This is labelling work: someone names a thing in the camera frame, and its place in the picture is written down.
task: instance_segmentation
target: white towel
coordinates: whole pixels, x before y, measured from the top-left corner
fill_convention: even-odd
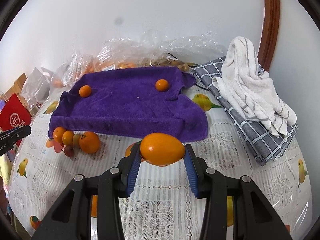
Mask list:
[[[292,109],[277,95],[268,72],[258,75],[259,63],[253,44],[247,38],[231,41],[221,76],[212,84],[246,120],[261,122],[275,136],[287,135],[287,126],[297,121]]]

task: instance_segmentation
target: screw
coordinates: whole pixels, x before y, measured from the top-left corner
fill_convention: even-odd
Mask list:
[[[81,174],[78,174],[75,176],[75,181],[81,181],[83,179],[83,176]]]
[[[205,171],[209,174],[214,174],[216,172],[214,168],[207,168]]]
[[[113,167],[113,168],[110,169],[111,174],[117,174],[119,171],[120,170],[117,167]]]
[[[242,180],[243,180],[244,182],[250,182],[250,181],[251,181],[251,178],[250,178],[249,176],[245,175],[245,176],[242,177]]]

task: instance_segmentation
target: red paper bag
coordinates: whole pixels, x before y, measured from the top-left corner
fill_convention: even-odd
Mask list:
[[[4,108],[0,111],[0,127],[3,131],[10,130],[20,125],[29,125],[31,115],[24,108],[16,94],[12,94]]]

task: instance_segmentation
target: plastic bag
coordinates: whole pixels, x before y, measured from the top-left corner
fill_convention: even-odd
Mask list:
[[[223,48],[214,42],[211,33],[164,39],[165,35],[150,30],[140,42],[128,38],[107,41],[96,58],[76,53],[53,74],[50,94],[57,88],[71,88],[86,73],[150,66],[175,66],[189,71],[194,63],[223,56]]]
[[[24,97],[29,105],[29,111],[34,107],[40,108],[49,96],[50,81],[36,67],[24,83],[20,96]]]
[[[223,47],[214,42],[211,33],[162,41],[164,37],[150,30],[141,42],[131,39],[107,41],[97,56],[94,71],[148,66],[176,66],[187,71],[187,65],[223,56]]]
[[[61,65],[53,74],[50,93],[55,88],[72,87],[84,74],[93,72],[93,56],[75,53],[72,60]]]
[[[41,70],[42,70],[42,74],[46,77],[46,79],[50,83],[52,80],[53,72],[49,69],[44,68],[44,67],[41,67]]]

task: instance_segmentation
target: yellow bird print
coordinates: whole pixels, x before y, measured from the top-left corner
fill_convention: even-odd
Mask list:
[[[302,160],[298,160],[298,166],[299,166],[299,185],[298,185],[299,187],[300,184],[304,182],[304,179],[308,175],[308,172],[304,169]]]
[[[203,94],[196,94],[192,100],[195,102],[203,111],[209,111],[211,108],[221,107],[211,103],[210,99]]]
[[[227,196],[227,227],[233,225],[233,201],[232,196]]]
[[[19,164],[19,168],[17,170],[17,173],[19,173],[21,177],[22,176],[27,177],[27,174],[26,174],[26,166],[27,166],[27,164],[28,164],[28,159],[27,158],[24,158],[22,160],[22,162],[20,162],[20,164]]]
[[[51,114],[57,109],[58,101],[54,101],[51,105],[48,106],[47,110],[43,114]]]

